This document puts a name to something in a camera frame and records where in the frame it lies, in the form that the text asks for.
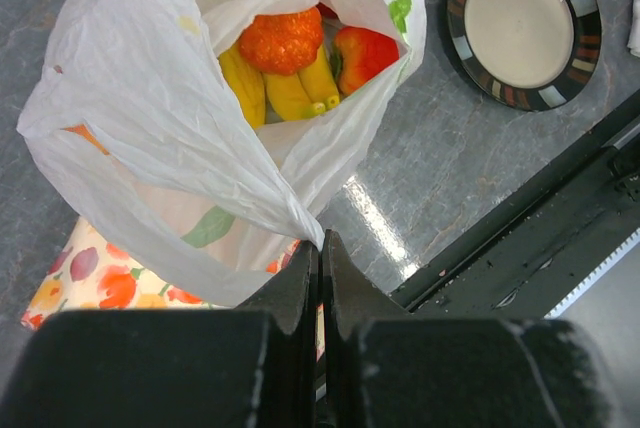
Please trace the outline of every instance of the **white plastic bag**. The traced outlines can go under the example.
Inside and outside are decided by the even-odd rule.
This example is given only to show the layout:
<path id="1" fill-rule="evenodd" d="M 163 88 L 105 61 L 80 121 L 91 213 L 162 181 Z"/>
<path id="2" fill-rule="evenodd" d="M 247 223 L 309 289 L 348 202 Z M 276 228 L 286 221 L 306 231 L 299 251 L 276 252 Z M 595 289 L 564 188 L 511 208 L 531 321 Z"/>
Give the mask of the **white plastic bag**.
<path id="1" fill-rule="evenodd" d="M 423 0 L 321 1 L 345 24 L 406 48 L 325 116 L 256 136 L 216 59 L 256 14 L 318 0 L 67 0 L 18 130 L 103 236 L 166 281 L 234 306 L 271 276 L 266 265 L 292 239 L 322 245 L 315 216 L 422 62 Z M 80 124 L 109 156 L 64 130 Z"/>

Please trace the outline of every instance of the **yellow banana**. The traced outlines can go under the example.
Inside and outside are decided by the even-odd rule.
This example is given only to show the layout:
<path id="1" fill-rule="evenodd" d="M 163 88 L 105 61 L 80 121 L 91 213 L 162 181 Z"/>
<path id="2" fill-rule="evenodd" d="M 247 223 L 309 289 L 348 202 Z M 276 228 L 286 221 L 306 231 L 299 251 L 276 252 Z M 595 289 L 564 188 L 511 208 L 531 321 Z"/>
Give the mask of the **yellow banana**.
<path id="1" fill-rule="evenodd" d="M 254 130 L 264 125 L 267 101 L 262 74 L 247 63 L 238 51 L 238 42 L 218 57 L 224 79 L 236 94 L 245 119 Z"/>
<path id="2" fill-rule="evenodd" d="M 284 121 L 306 120 L 326 113 L 324 103 L 313 103 L 304 91 L 298 74 L 291 76 L 263 73 L 267 98 Z"/>
<path id="3" fill-rule="evenodd" d="M 333 75 L 331 66 L 324 51 L 324 45 L 318 48 L 316 61 L 298 72 L 300 81 L 312 101 L 322 101 L 327 110 L 332 110 L 340 104 L 340 93 Z"/>

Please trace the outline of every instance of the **plate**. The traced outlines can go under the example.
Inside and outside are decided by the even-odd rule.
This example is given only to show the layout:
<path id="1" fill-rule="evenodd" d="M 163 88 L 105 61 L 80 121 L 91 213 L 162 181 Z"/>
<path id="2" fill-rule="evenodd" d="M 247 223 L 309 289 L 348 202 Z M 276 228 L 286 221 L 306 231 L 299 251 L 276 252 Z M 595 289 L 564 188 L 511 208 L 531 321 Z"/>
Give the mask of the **plate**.
<path id="1" fill-rule="evenodd" d="M 589 82 L 600 56 L 596 0 L 447 0 L 447 17 L 464 69 L 513 108 L 564 105 Z"/>

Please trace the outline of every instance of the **floral fabric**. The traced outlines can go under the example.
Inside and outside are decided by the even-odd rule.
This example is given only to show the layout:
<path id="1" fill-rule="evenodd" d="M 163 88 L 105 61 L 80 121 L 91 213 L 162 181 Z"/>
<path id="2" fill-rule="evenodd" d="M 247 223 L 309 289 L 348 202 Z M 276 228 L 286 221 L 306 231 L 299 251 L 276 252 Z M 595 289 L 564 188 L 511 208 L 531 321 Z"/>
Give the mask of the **floral fabric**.
<path id="1" fill-rule="evenodd" d="M 267 266 L 277 273 L 298 242 Z M 37 329 L 52 314 L 70 309 L 217 308 L 166 283 L 128 253 L 108 243 L 80 218 L 22 317 Z"/>

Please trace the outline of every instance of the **marble table surface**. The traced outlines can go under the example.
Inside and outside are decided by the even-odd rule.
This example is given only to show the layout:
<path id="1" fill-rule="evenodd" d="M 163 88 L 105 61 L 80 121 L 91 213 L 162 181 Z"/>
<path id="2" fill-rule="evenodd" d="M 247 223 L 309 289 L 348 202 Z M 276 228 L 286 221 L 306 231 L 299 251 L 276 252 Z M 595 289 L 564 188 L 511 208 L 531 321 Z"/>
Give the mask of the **marble table surface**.
<path id="1" fill-rule="evenodd" d="M 19 318 L 76 217 L 15 131 L 63 1 L 0 0 L 0 392 L 29 336 Z M 397 287 L 640 88 L 640 60 L 626 49 L 632 0 L 598 1 L 604 45 L 593 80 L 568 105 L 531 114 L 473 86 L 455 61 L 443 0 L 424 0 L 424 64 L 320 216 L 382 289 Z"/>

